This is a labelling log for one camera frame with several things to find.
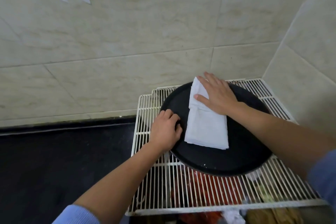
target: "person's left hand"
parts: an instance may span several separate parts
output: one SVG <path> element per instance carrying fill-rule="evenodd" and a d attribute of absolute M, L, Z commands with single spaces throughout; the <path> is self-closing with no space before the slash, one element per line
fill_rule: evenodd
<path fill-rule="evenodd" d="M 175 130 L 175 124 L 178 120 L 180 117 L 172 110 L 161 111 L 152 124 L 149 142 L 156 145 L 162 152 L 171 150 L 182 133 L 180 124 Z"/>

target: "stack of white napkins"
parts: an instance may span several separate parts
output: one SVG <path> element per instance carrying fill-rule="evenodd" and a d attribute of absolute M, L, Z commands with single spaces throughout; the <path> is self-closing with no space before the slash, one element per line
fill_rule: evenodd
<path fill-rule="evenodd" d="M 195 94 L 209 98 L 203 85 L 195 77 L 189 98 L 189 116 L 184 141 L 225 150 L 229 148 L 226 116 L 219 115 L 194 98 Z"/>

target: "sleeve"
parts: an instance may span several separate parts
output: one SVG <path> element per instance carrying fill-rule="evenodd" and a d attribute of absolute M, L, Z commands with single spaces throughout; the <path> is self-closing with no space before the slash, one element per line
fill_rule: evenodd
<path fill-rule="evenodd" d="M 336 211 L 336 150 L 327 153 L 312 167 L 307 180 Z"/>
<path fill-rule="evenodd" d="M 99 220 L 84 207 L 68 205 L 52 224 L 99 224 Z"/>

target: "metal rack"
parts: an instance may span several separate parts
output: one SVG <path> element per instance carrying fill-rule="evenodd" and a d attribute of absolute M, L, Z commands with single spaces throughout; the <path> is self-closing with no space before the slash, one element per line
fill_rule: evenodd
<path fill-rule="evenodd" d="M 277 117 L 295 122 L 262 79 L 230 81 L 256 95 Z M 132 155 L 148 142 L 151 125 L 165 98 L 178 86 L 159 87 L 139 97 Z M 276 156 L 246 175 L 211 176 L 185 166 L 168 152 L 141 182 L 126 215 L 222 211 L 326 205 L 307 182 Z"/>

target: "forearm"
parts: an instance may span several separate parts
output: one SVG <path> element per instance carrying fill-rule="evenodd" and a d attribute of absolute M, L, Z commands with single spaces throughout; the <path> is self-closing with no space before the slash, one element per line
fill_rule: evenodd
<path fill-rule="evenodd" d="M 228 116 L 247 128 L 303 178 L 317 160 L 336 148 L 335 140 L 327 135 L 260 112 L 244 103 L 229 110 Z"/>
<path fill-rule="evenodd" d="M 111 171 L 75 201 L 101 223 L 119 223 L 140 182 L 162 152 L 152 143 Z"/>

